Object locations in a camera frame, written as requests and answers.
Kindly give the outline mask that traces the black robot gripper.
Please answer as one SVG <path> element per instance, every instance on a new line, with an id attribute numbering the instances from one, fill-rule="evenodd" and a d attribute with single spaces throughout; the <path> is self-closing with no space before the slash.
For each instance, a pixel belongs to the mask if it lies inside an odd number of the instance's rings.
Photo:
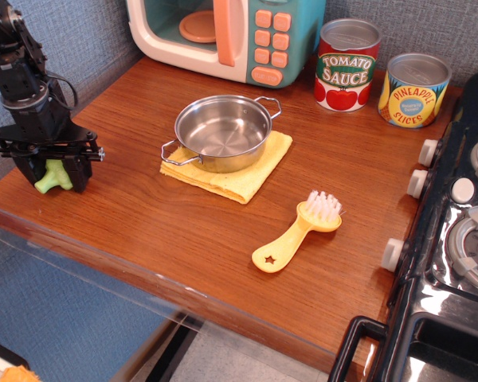
<path id="1" fill-rule="evenodd" d="M 0 127 L 0 147 L 7 153 L 15 142 L 31 145 L 35 150 L 53 150 L 49 157 L 64 158 L 62 164 L 72 189 L 83 193 L 92 176 L 90 161 L 103 161 L 105 153 L 96 142 L 95 132 L 72 121 L 72 107 L 66 103 L 59 84 L 62 80 L 61 77 L 49 77 L 40 81 L 39 92 L 27 99 L 2 99 L 14 124 Z M 29 156 L 13 157 L 13 160 L 31 185 L 45 176 L 45 159 Z"/>

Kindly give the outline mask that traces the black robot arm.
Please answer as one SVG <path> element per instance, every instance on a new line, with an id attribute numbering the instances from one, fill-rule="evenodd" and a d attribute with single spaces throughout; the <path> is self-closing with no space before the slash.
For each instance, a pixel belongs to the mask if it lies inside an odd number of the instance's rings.
<path id="1" fill-rule="evenodd" d="M 0 127 L 0 153 L 12 158 L 40 193 L 54 187 L 85 191 L 92 163 L 104 159 L 97 135 L 76 125 L 60 83 L 22 14 L 0 1 L 0 94 L 14 124 Z"/>

